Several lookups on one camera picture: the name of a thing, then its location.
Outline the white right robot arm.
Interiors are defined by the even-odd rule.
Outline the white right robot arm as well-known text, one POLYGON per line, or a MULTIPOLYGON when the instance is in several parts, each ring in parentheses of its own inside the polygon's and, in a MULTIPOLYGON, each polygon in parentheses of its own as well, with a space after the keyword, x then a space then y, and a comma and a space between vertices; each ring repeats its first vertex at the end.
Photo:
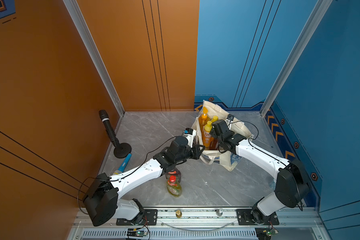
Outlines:
POLYGON ((311 191, 312 185, 304 164, 300 160, 289 161, 253 144, 253 140, 230 130, 224 120, 212 123, 212 136, 219 147, 256 164, 276 181, 275 190, 257 201, 251 210, 252 222, 267 224, 271 215, 285 207, 295 208, 311 191))

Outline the large orange dish soap bottle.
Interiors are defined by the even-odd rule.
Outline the large orange dish soap bottle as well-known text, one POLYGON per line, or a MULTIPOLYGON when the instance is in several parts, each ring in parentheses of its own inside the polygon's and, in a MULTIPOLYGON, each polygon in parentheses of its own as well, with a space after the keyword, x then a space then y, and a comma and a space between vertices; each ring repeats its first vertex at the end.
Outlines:
POLYGON ((199 127, 201 134, 203 133, 203 128, 207 124, 208 121, 210 121, 210 117, 208 116, 208 109, 206 107, 203 107, 202 113, 198 118, 199 121, 199 127))

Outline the green soap bottle red cap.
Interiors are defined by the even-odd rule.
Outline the green soap bottle red cap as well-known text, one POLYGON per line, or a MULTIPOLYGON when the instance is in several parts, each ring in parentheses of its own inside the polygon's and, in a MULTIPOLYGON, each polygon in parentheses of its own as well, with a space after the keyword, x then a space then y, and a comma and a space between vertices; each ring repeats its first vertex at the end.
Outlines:
POLYGON ((180 197, 182 194, 182 187, 176 176, 170 176, 167 181, 167 190, 174 197, 180 197))

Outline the dark red soap bottle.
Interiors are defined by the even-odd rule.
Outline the dark red soap bottle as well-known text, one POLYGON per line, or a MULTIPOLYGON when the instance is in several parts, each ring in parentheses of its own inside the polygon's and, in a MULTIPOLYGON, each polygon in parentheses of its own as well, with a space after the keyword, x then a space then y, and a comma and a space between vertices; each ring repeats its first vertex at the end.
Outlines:
POLYGON ((211 144, 210 144, 209 150, 215 151, 215 150, 218 150, 218 149, 219 149, 219 140, 218 139, 213 139, 211 144))
POLYGON ((172 171, 165 173, 166 179, 168 180, 170 176, 175 176, 178 180, 178 182, 181 182, 182 174, 181 171, 178 168, 174 168, 172 171))

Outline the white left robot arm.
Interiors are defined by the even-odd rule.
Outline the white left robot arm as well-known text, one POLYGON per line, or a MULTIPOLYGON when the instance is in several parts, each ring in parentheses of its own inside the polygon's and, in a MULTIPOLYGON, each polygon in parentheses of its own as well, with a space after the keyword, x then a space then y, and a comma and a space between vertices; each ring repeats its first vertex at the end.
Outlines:
POLYGON ((189 159, 199 159, 205 146, 191 147, 190 143, 186 137, 176 136, 170 146, 141 166, 123 174, 107 176, 102 173, 93 178, 82 199, 93 226, 99 227, 112 218, 124 219, 133 225, 140 224, 145 209, 137 199, 123 200, 122 197, 136 187, 171 172, 189 159))

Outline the orange bottle yellow cap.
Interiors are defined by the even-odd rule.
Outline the orange bottle yellow cap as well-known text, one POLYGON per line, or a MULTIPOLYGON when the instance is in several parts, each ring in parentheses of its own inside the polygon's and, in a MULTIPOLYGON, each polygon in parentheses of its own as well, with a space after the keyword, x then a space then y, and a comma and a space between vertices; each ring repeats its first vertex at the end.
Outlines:
POLYGON ((216 122, 218 119, 219 119, 218 116, 213 116, 213 118, 211 119, 211 122, 214 123, 214 122, 216 122))
POLYGON ((202 131, 202 141, 203 141, 203 145, 205 146, 205 148, 208 150, 210 148, 211 145, 211 139, 212 139, 212 135, 211 135, 211 130, 212 130, 212 122, 208 121, 204 127, 203 127, 203 131, 202 131))

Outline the starry night canvas tote bag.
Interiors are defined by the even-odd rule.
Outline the starry night canvas tote bag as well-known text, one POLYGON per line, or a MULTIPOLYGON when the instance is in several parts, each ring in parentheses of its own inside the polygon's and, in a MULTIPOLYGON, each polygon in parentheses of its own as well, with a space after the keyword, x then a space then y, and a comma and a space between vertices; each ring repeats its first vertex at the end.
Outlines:
POLYGON ((232 171, 237 166, 240 159, 238 152, 236 151, 236 147, 239 145, 240 141, 247 142, 249 138, 253 137, 253 134, 247 128, 245 123, 239 121, 236 117, 232 122, 228 122, 226 118, 229 113, 220 106, 208 101, 203 101, 201 112, 192 125, 192 129, 197 133, 195 144, 203 145, 202 134, 200 132, 198 121, 203 107, 208 109, 208 116, 210 117, 210 121, 213 116, 218 116, 218 120, 226 121, 228 128, 232 131, 232 136, 227 138, 224 142, 220 142, 218 150, 212 151, 205 149, 200 156, 200 160, 206 165, 216 163, 223 166, 228 171, 232 171))

